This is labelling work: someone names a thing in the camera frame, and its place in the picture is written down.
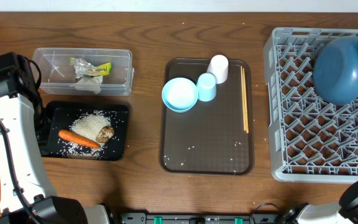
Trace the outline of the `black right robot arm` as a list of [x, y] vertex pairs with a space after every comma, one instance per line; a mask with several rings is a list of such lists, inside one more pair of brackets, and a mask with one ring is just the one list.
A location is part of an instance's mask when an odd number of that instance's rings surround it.
[[[358, 42], [338, 39], [319, 53], [313, 67], [311, 88], [295, 101], [285, 95], [284, 128], [291, 133], [288, 145], [297, 155], [290, 163], [303, 162], [312, 169], [358, 170]], [[287, 223], [358, 223], [358, 181], [334, 205], [305, 204], [282, 218]]]

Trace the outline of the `white rice pile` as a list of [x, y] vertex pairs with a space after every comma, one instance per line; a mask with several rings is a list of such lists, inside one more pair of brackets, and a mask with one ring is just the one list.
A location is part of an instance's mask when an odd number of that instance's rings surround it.
[[[122, 143], [126, 130], [126, 116], [124, 113], [106, 110], [60, 110], [57, 111], [56, 115], [71, 116], [71, 118], [65, 122], [54, 121], [53, 130], [56, 133], [52, 136], [51, 146], [55, 150], [54, 155], [70, 159], [111, 161], [120, 159], [122, 156]], [[115, 133], [108, 142], [98, 143], [100, 145], [99, 149], [81, 146], [58, 136], [58, 132], [65, 129], [96, 142], [96, 136], [105, 126], [112, 126]]]

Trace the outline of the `yellow green snack wrapper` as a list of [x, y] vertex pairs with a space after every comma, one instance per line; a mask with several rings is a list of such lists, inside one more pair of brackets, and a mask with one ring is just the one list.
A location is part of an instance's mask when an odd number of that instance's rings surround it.
[[106, 76], [110, 74], [110, 71], [112, 69], [111, 62], [94, 66], [83, 58], [73, 57], [70, 57], [70, 65], [74, 67], [77, 78], [81, 78], [84, 76]]

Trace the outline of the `dark blue plate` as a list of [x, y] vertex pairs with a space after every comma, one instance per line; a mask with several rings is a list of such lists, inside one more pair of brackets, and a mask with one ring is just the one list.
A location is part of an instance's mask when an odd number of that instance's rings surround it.
[[334, 105], [346, 105], [358, 97], [358, 37], [340, 37], [327, 43], [313, 67], [317, 94]]

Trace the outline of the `brown food scrap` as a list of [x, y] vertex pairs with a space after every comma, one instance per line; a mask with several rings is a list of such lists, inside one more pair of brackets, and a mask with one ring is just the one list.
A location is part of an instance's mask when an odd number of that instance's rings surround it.
[[97, 143], [106, 143], [114, 136], [114, 133], [115, 131], [112, 126], [105, 126], [100, 130], [95, 140]]

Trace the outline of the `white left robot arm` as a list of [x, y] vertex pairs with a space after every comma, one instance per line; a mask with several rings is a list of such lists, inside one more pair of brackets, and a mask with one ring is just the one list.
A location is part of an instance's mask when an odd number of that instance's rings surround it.
[[35, 137], [32, 102], [0, 83], [0, 223], [112, 223], [103, 205], [57, 196]]

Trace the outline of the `wooden chopstick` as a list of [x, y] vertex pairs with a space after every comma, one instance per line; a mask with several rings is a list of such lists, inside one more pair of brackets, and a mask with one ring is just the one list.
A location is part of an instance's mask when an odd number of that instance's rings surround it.
[[243, 103], [244, 103], [244, 130], [249, 133], [248, 106], [247, 106], [247, 89], [245, 68], [242, 67], [242, 84], [243, 84]]
[[244, 68], [241, 66], [241, 88], [242, 88], [242, 116], [243, 116], [243, 124], [244, 131], [248, 133], [247, 127], [247, 103], [246, 103], [246, 90], [245, 90], [245, 79], [244, 79]]

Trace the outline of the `white napkin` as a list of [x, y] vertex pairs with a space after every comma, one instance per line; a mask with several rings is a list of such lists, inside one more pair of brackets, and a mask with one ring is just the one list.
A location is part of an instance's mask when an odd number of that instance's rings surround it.
[[98, 94], [101, 92], [100, 85], [103, 82], [103, 76], [84, 76], [81, 77], [75, 84], [74, 87], [77, 90], [83, 90], [83, 91], [92, 91], [95, 94]]

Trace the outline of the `light blue plastic bowl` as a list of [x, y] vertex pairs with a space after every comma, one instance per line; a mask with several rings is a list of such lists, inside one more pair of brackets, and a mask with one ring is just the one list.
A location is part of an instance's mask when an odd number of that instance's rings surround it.
[[183, 77], [169, 80], [162, 89], [164, 105], [176, 113], [184, 113], [192, 109], [198, 101], [198, 96], [195, 83]]

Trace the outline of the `orange carrot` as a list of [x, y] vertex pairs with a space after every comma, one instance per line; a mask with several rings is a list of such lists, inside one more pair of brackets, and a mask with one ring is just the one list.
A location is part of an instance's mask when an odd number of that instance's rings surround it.
[[75, 144], [81, 145], [81, 146], [86, 146], [86, 147], [90, 147], [93, 149], [99, 149], [100, 145], [98, 143], [96, 143], [93, 140], [90, 140], [86, 137], [83, 137], [77, 133], [73, 133], [69, 130], [60, 130], [58, 132], [58, 136], [66, 141], [70, 141], [73, 142]]

